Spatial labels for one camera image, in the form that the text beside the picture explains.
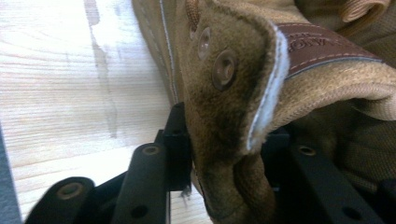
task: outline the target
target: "wood grain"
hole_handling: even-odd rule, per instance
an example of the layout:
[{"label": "wood grain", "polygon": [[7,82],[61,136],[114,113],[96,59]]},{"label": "wood grain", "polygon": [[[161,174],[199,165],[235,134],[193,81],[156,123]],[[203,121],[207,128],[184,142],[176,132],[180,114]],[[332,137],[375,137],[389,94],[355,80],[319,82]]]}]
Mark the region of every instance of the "wood grain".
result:
[{"label": "wood grain", "polygon": [[[0,120],[25,219],[55,182],[96,185],[152,142],[170,105],[127,0],[0,2]],[[211,223],[172,194],[172,223]]]}]

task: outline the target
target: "wooden surface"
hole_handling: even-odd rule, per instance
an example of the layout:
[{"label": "wooden surface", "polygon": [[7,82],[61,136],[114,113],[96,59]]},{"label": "wooden surface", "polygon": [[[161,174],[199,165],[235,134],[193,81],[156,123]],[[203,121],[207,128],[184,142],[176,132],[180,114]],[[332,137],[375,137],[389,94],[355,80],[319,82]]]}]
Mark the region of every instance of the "wooden surface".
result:
[{"label": "wooden surface", "polygon": [[[170,109],[129,0],[1,1],[0,78],[22,218],[59,180],[125,171]],[[172,223],[210,223],[196,191],[172,197]]]}]

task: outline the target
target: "metal rivet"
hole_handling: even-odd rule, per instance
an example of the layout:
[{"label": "metal rivet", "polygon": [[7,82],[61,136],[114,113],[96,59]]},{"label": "metal rivet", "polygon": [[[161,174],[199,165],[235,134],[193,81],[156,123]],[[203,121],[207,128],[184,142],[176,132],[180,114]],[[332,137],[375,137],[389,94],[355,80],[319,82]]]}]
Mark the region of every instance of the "metal rivet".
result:
[{"label": "metal rivet", "polygon": [[158,147],[145,147],[143,148],[143,153],[152,156],[160,152],[160,149]]},{"label": "metal rivet", "polygon": [[61,187],[57,192],[57,196],[62,200],[69,200],[78,196],[83,189],[84,186],[80,183],[70,183]]},{"label": "metal rivet", "polygon": [[300,146],[298,147],[298,151],[305,156],[315,156],[317,152],[311,147]]},{"label": "metal rivet", "polygon": [[212,72],[212,81],[216,89],[225,91],[233,84],[238,61],[231,49],[224,50],[216,59]]},{"label": "metal rivet", "polygon": [[210,28],[206,27],[199,37],[198,42],[198,57],[203,60],[207,53],[209,52],[210,47]]}]

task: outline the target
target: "brown leather label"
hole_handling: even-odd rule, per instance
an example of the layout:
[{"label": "brown leather label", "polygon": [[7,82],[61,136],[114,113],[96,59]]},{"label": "brown leather label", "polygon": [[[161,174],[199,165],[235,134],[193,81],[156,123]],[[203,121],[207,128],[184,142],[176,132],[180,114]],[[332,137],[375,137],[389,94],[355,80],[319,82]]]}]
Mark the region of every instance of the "brown leather label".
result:
[{"label": "brown leather label", "polygon": [[287,78],[324,63],[341,60],[381,61],[336,32],[309,23],[280,23],[289,42],[290,70]]}]

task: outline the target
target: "screw hole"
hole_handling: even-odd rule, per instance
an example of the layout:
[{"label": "screw hole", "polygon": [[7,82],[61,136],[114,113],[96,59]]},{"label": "screw hole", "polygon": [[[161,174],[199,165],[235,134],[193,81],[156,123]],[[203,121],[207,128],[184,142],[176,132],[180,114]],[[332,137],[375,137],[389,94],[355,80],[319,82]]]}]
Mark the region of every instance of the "screw hole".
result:
[{"label": "screw hole", "polygon": [[139,205],[131,212],[131,216],[133,218],[141,218],[144,217],[148,213],[148,208],[145,205]]},{"label": "screw hole", "polygon": [[343,207],[343,212],[347,217],[353,220],[361,220],[361,213],[351,207]]},{"label": "screw hole", "polygon": [[310,147],[299,147],[298,150],[300,151],[300,153],[304,154],[305,156],[315,156],[317,154],[317,152]]},{"label": "screw hole", "polygon": [[62,200],[69,200],[74,197],[77,197],[82,192],[83,189],[84,186],[82,186],[82,184],[80,183],[70,183],[61,187],[58,190],[57,195],[58,198]]},{"label": "screw hole", "polygon": [[155,155],[157,153],[160,152],[160,149],[158,147],[145,147],[143,148],[143,153],[151,156],[151,155]]}]

